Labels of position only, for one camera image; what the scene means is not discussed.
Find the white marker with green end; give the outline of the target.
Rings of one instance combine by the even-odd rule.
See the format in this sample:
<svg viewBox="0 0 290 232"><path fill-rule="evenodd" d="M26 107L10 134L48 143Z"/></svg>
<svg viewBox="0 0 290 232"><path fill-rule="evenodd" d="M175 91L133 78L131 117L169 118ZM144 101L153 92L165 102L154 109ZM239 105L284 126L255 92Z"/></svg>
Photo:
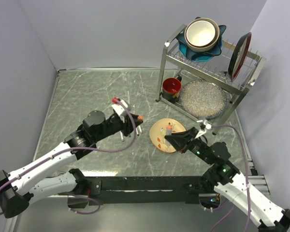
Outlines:
<svg viewBox="0 0 290 232"><path fill-rule="evenodd" d="M121 131L120 131L120 137L121 137L121 141L123 142L125 139L124 139L124 135Z"/></svg>

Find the grey marker with orange tip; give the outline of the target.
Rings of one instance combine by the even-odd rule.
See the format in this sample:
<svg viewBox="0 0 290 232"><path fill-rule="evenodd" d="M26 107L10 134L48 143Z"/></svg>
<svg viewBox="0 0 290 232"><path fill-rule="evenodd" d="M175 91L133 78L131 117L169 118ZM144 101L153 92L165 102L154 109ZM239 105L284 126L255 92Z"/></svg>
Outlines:
<svg viewBox="0 0 290 232"><path fill-rule="evenodd" d="M165 136L167 135L172 135L172 125L171 123L169 122L168 125L166 126L166 133L165 133ZM165 143L167 146L170 146L171 144L168 142L168 140L165 138Z"/></svg>

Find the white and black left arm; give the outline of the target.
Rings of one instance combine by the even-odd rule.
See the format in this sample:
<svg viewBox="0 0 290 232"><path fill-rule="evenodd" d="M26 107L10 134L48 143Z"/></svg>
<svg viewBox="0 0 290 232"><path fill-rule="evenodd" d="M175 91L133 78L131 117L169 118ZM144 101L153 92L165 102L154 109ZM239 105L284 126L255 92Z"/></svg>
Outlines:
<svg viewBox="0 0 290 232"><path fill-rule="evenodd" d="M15 171L0 170L0 215L13 218L29 205L51 195L83 193L87 179L79 169L71 169L58 177L50 174L98 151L96 143L117 132L124 136L136 135L136 128L142 123L142 116L124 110L114 110L109 118L102 111L92 111L76 131L47 154Z"/></svg>

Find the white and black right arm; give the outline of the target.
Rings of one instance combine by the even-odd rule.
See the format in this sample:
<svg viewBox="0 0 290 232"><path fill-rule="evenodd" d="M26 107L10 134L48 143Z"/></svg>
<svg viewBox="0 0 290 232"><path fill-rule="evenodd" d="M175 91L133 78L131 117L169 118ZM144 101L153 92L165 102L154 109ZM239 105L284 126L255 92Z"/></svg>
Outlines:
<svg viewBox="0 0 290 232"><path fill-rule="evenodd" d="M184 132L173 132L165 136L176 151L190 151L210 168L191 187L199 193L215 192L224 196L253 222L260 232L286 232L290 228L290 210L283 209L269 200L230 162L230 153L224 142L207 145L205 133L212 127L202 125L200 130L192 127Z"/></svg>

